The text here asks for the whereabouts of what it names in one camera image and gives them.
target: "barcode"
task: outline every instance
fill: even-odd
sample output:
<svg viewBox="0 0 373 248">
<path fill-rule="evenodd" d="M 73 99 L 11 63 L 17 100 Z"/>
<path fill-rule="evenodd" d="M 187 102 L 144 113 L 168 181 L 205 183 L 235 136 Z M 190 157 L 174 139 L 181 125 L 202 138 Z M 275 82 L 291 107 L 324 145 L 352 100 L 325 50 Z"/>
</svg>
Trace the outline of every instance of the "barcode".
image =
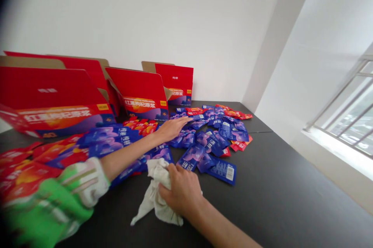
<svg viewBox="0 0 373 248">
<path fill-rule="evenodd" d="M 225 178 L 233 181 L 233 176 L 234 176 L 234 168 L 227 167 L 227 175 Z"/>
</svg>

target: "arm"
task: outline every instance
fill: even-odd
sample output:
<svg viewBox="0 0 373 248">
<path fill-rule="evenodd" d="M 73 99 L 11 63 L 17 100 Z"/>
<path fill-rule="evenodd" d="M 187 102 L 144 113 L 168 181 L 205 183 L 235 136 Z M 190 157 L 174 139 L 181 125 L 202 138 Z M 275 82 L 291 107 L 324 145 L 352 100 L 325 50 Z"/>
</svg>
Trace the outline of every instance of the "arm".
<svg viewBox="0 0 373 248">
<path fill-rule="evenodd" d="M 198 177 L 170 164 L 171 191 L 159 184 L 159 193 L 179 215 L 184 216 L 214 247 L 261 247 L 242 232 L 202 195 Z"/>
<path fill-rule="evenodd" d="M 182 127 L 191 120 L 188 117 L 168 120 L 156 132 L 103 157 L 101 165 L 106 177 L 113 181 L 134 160 L 154 147 L 177 137 Z"/>
</svg>

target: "red cardboard box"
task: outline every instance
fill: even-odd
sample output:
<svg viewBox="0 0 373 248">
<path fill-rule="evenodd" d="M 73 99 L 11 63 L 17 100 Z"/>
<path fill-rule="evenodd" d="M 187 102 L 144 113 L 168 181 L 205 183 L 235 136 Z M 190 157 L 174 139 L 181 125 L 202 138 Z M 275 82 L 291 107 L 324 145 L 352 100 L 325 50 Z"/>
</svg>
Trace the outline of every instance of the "red cardboard box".
<svg viewBox="0 0 373 248">
<path fill-rule="evenodd" d="M 0 66 L 0 117 L 20 132 L 49 138 L 115 123 L 86 70 L 26 57 L 0 57 Z"/>
<path fill-rule="evenodd" d="M 115 89 L 111 86 L 109 76 L 104 70 L 109 66 L 105 59 L 93 59 L 85 57 L 71 57 L 59 55 L 39 55 L 30 53 L 20 53 L 4 51 L 7 56 L 27 57 L 39 59 L 54 59 L 61 61 L 66 69 L 84 69 L 98 88 L 98 90 L 108 99 L 112 110 L 116 116 L 119 115 L 120 103 Z"/>
<path fill-rule="evenodd" d="M 172 92 L 164 88 L 157 73 L 130 69 L 106 68 L 123 100 L 129 116 L 166 121 Z"/>
<path fill-rule="evenodd" d="M 163 86 L 172 92 L 169 105 L 191 106 L 193 68 L 146 61 L 141 63 L 144 71 L 158 73 L 162 77 Z"/>
</svg>

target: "pile of packets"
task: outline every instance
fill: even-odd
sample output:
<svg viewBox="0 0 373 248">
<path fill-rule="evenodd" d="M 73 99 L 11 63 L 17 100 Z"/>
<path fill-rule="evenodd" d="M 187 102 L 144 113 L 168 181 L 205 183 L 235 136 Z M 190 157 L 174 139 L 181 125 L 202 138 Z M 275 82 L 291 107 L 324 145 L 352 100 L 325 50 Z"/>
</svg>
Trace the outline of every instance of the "pile of packets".
<svg viewBox="0 0 373 248">
<path fill-rule="evenodd" d="M 244 151 L 253 140 L 241 122 L 253 116 L 217 104 L 216 106 L 203 105 L 202 108 L 177 108 L 176 114 L 170 119 L 184 116 L 193 118 L 194 121 L 186 124 L 179 136 L 168 143 L 175 148 L 189 146 L 176 164 L 190 171 L 194 171 L 197 167 L 201 173 L 210 174 L 235 185 L 237 167 L 221 158 L 231 156 L 229 146 L 234 151 Z M 206 132 L 196 132 L 206 124 L 218 130 L 209 128 Z"/>
<path fill-rule="evenodd" d="M 177 113 L 170 119 L 189 116 L 194 121 L 186 124 L 175 139 L 138 158 L 112 181 L 111 187 L 147 171 L 147 160 L 164 158 L 168 163 L 174 163 L 169 146 L 187 149 L 177 162 L 183 168 L 193 171 L 198 167 L 200 172 L 235 184 L 236 166 L 219 158 L 231 156 L 229 145 L 235 151 L 243 151 L 252 141 L 240 121 L 252 118 L 252 115 L 218 104 L 216 107 L 176 110 Z M 196 132 L 205 124 L 218 130 Z M 123 124 L 93 128 L 85 134 L 73 135 L 54 143 L 36 142 L 26 148 L 9 150 L 0 155 L 0 193 L 5 201 L 28 196 L 37 190 L 43 180 L 59 176 L 69 165 L 91 157 L 102 158 L 155 132 L 159 127 L 156 121 L 131 117 Z"/>
</svg>

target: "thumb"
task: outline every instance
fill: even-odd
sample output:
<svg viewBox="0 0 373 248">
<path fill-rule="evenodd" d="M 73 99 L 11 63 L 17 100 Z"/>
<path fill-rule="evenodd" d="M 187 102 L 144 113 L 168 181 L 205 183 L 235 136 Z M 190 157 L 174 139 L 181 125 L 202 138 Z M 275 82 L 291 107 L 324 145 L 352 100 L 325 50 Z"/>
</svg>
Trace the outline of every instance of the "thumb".
<svg viewBox="0 0 373 248">
<path fill-rule="evenodd" d="M 164 199 L 166 202 L 171 195 L 171 191 L 167 189 L 165 186 L 162 185 L 162 183 L 159 183 L 159 194 L 162 199 Z"/>
</svg>

